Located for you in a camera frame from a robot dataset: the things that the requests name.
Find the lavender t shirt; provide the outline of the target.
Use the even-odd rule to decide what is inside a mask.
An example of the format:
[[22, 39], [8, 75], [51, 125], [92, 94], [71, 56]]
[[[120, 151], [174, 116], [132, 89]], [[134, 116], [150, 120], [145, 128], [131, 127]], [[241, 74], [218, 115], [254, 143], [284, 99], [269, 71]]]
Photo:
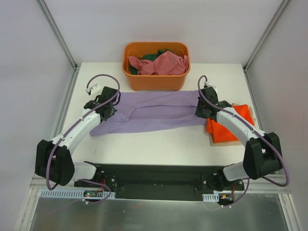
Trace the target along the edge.
[[92, 137], [107, 134], [140, 133], [190, 126], [204, 126], [195, 116], [199, 92], [124, 92], [116, 112], [90, 131]]

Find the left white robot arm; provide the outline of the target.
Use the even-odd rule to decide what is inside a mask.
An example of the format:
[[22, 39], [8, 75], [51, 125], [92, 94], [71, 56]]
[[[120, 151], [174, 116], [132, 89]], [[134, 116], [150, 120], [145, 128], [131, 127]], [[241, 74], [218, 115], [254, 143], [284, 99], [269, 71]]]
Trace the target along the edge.
[[84, 105], [78, 118], [66, 130], [50, 141], [41, 140], [37, 145], [35, 174], [61, 186], [80, 174], [89, 186], [99, 186], [102, 176], [96, 172], [96, 167], [73, 163], [72, 154], [93, 128], [115, 114], [119, 94], [119, 90], [104, 87], [100, 95]]

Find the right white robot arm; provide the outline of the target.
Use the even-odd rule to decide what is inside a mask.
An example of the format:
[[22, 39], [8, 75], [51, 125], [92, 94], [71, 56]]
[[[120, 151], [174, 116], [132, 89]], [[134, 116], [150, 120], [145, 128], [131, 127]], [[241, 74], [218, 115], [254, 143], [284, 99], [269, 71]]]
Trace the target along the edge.
[[209, 188], [221, 192], [237, 180], [266, 178], [268, 174], [283, 169], [279, 137], [273, 132], [257, 129], [227, 101], [219, 101], [213, 87], [199, 89], [195, 115], [219, 123], [244, 146], [243, 160], [219, 169], [207, 181]]

